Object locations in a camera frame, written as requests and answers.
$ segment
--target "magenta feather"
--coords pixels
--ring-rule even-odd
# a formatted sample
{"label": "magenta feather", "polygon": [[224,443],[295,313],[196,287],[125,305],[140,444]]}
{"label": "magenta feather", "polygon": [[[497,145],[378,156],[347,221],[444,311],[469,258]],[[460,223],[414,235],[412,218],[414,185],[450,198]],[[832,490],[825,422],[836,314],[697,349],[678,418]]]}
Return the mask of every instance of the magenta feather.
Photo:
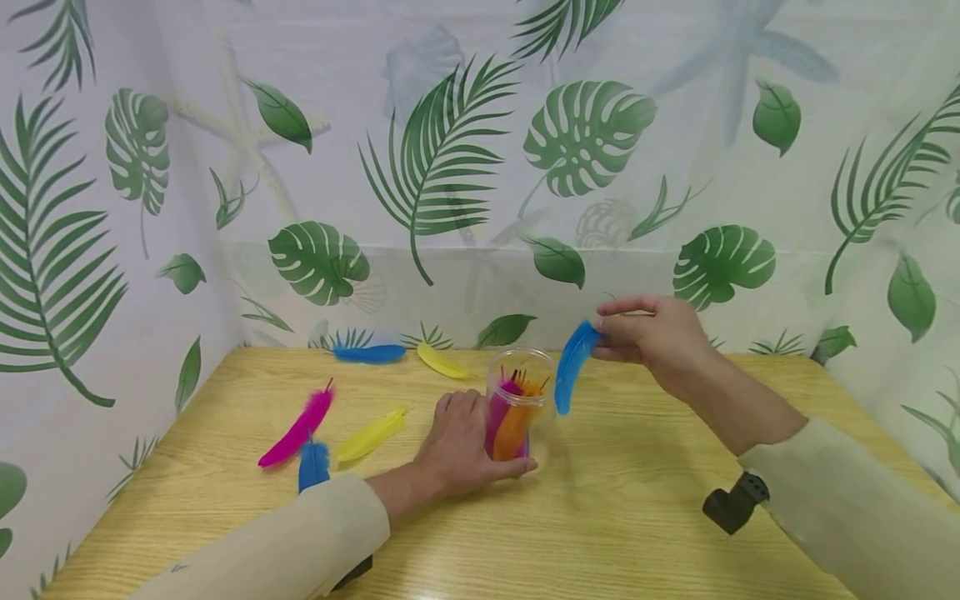
{"label": "magenta feather", "polygon": [[280,441],[274,444],[266,454],[260,457],[257,464],[261,468],[270,468],[283,463],[300,452],[300,448],[310,441],[313,432],[320,427],[333,402],[333,379],[326,385],[326,389],[314,392],[307,400],[306,407],[293,426]]}

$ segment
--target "plastic container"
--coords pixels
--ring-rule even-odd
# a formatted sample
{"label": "plastic container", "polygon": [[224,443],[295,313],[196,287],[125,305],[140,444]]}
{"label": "plastic container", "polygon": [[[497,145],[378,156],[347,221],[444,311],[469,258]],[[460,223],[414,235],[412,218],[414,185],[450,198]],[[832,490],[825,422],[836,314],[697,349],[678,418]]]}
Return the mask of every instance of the plastic container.
{"label": "plastic container", "polygon": [[553,383],[557,364],[536,348],[510,348],[487,367],[487,454],[495,461],[533,456],[545,459],[553,426]]}

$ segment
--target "feather quill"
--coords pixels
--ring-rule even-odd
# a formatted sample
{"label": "feather quill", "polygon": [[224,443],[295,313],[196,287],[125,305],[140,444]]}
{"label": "feather quill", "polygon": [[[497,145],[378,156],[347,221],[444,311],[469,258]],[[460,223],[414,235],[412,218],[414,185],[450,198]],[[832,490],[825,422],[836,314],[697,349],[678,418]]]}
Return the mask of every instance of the feather quill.
{"label": "feather quill", "polygon": [[409,406],[397,408],[385,417],[375,420],[343,442],[337,448],[337,463],[348,463],[361,459],[383,444],[390,436],[403,428]]}
{"label": "feather quill", "polygon": [[267,450],[267,453],[260,457],[257,464],[261,468],[270,468],[283,463],[293,456],[296,456],[300,448],[310,441],[313,432],[317,430],[320,423],[326,417],[326,412],[330,410],[330,404],[333,402],[333,379],[326,384],[326,389],[314,392],[307,400],[306,408],[294,421],[287,433],[280,438],[274,447]]}
{"label": "feather quill", "polygon": [[420,342],[417,345],[417,356],[426,363],[427,367],[445,377],[451,379],[467,379],[470,377],[470,373],[465,369],[444,360],[440,353],[426,342]]}
{"label": "feather quill", "polygon": [[337,360],[368,365],[386,365],[394,363],[407,353],[407,348],[396,345],[370,346],[369,348],[334,348]]}
{"label": "feather quill", "polygon": [[580,376],[580,369],[599,342],[600,334],[586,319],[566,342],[564,352],[560,355],[560,363],[557,365],[557,385],[554,389],[554,401],[557,403],[559,414],[566,415],[570,412],[573,386],[577,382],[577,377]]}
{"label": "feather quill", "polygon": [[330,448],[323,442],[310,442],[300,449],[299,492],[322,484],[330,478]]}

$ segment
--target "sleeve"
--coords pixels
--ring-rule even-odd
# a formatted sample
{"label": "sleeve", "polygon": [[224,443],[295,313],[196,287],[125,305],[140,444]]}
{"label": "sleeve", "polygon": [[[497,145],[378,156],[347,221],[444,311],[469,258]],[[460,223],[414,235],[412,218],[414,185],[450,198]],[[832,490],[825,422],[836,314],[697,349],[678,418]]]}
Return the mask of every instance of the sleeve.
{"label": "sleeve", "polygon": [[957,598],[960,516],[826,422],[739,462],[766,483],[786,535],[857,598]]}
{"label": "sleeve", "polygon": [[327,595],[389,536],[380,499],[346,474],[182,559],[130,600],[308,600]]}

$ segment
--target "person's right hand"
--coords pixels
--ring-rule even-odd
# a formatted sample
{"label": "person's right hand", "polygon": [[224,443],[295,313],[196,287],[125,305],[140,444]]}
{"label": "person's right hand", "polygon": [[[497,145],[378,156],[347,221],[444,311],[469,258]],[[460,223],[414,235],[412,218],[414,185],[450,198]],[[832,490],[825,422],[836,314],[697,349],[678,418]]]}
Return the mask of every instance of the person's right hand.
{"label": "person's right hand", "polygon": [[683,402],[701,396],[708,374],[726,362],[685,300],[633,296],[602,304],[597,314],[593,327],[602,337],[593,356],[645,366],[668,394]]}

